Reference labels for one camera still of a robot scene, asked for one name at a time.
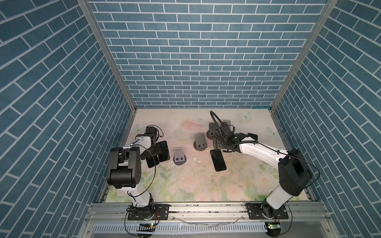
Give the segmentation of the black phone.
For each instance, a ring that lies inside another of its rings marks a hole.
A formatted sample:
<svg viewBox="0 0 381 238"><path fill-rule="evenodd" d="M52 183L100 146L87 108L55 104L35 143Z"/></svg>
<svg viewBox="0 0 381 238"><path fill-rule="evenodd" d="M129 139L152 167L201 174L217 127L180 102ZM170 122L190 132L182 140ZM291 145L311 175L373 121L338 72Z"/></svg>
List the black phone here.
<svg viewBox="0 0 381 238"><path fill-rule="evenodd" d="M149 168L153 168L157 165L159 165L160 161L159 161L159 156L158 155L149 155L148 157L146 157L146 163L147 163L147 166Z"/></svg>
<svg viewBox="0 0 381 238"><path fill-rule="evenodd" d="M217 172L227 170L221 150L213 149L210 151L210 155L213 161L214 168Z"/></svg>

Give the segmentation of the phone with reflective screen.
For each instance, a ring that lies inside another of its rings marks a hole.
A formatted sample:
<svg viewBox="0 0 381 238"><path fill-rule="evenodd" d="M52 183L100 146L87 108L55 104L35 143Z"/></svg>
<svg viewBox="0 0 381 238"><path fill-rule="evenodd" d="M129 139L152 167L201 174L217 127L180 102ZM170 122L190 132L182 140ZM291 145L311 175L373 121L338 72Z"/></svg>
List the phone with reflective screen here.
<svg viewBox="0 0 381 238"><path fill-rule="evenodd" d="M158 148L159 148L159 153L158 153L159 162L162 163L162 162L166 162L170 160L171 156L169 153L167 141L158 142L156 145L158 145Z"/></svg>

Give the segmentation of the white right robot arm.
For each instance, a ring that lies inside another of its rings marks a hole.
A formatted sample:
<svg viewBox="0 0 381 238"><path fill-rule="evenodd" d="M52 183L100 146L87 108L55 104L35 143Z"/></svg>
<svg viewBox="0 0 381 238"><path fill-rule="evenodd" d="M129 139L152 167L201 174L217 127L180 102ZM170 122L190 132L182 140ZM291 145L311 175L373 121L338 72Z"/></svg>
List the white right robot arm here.
<svg viewBox="0 0 381 238"><path fill-rule="evenodd" d="M211 151L216 171L226 170L221 149L226 153L238 152L253 156L278 170L279 182L275 189L261 204L262 215L275 218L284 210L284 204L293 197L298 197L312 180L313 173L303 154L297 150L281 150L258 141L253 133L235 133L234 126L225 122L209 123L207 138L213 140L219 149Z"/></svg>

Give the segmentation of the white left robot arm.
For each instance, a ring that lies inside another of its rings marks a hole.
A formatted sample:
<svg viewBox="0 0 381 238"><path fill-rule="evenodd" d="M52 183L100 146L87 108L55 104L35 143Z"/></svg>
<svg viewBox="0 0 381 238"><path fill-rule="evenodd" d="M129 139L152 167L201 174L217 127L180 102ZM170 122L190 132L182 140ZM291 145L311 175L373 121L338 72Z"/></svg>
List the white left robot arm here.
<svg viewBox="0 0 381 238"><path fill-rule="evenodd" d="M147 188L139 185L142 177L141 158L148 165L157 166L162 149L157 145L160 137L155 126L147 126L144 134L123 147L114 147L109 154L107 184L127 194L132 199L128 210L129 219L157 219L158 212Z"/></svg>

